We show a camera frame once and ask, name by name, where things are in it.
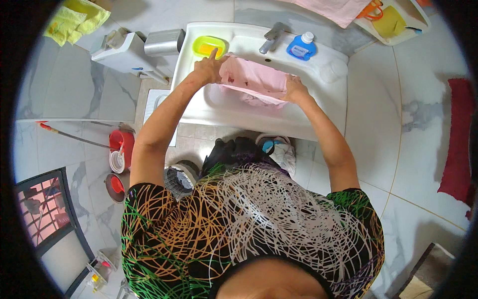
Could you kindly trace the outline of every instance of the yellow towel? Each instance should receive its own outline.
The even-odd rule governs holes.
[[[84,34],[98,29],[110,14],[88,0],[66,0],[50,20],[43,35],[53,38],[60,46],[66,41],[74,44]]]

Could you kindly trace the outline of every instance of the green soap dish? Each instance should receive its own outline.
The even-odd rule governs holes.
[[[203,35],[193,42],[193,53],[199,57],[209,57],[214,48],[217,48],[216,59],[220,59],[226,53],[226,44],[216,37]]]

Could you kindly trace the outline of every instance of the woman's left hand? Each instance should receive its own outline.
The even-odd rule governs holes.
[[[194,75],[194,78],[202,82],[203,85],[221,82],[219,70],[229,56],[225,55],[221,59],[216,60],[216,53],[217,48],[214,48],[209,58],[204,57],[201,61],[194,62],[194,71],[191,75]]]

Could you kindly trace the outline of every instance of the white sink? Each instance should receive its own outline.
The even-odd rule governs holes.
[[[264,34],[269,30],[265,27],[237,23],[189,23],[174,71],[171,90],[193,71],[194,62],[201,59],[192,52],[193,41],[199,36],[211,35],[227,41],[228,52],[233,52],[238,57],[300,76],[319,106],[344,134],[347,112],[347,79],[342,78],[331,84],[325,83],[320,79],[319,69],[334,58],[348,63],[348,57],[322,44],[315,43],[317,54],[309,61],[296,59],[286,52],[287,46],[295,37],[290,33],[282,33],[273,52],[260,54],[259,48],[265,42]],[[208,84],[193,96],[181,122],[230,126],[317,140],[309,120],[297,105],[289,103],[281,110],[254,107],[241,101],[239,95],[239,91],[220,89],[218,85]]]

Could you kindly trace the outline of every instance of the patterned shirt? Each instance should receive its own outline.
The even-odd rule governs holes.
[[[385,258],[362,190],[325,197],[265,164],[204,177],[180,201],[137,184],[125,202],[123,270],[140,298],[209,298],[228,270],[262,255],[305,265],[336,298],[360,298]]]

